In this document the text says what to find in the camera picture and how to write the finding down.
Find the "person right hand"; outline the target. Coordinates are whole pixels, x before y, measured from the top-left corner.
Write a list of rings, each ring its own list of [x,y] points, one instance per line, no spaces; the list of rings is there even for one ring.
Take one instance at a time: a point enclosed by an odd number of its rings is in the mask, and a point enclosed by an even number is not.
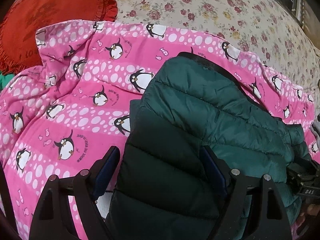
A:
[[[310,223],[316,218],[319,213],[319,199],[306,200],[303,202],[299,215],[294,222],[291,232],[292,239],[299,239],[303,236],[305,227],[310,226]]]

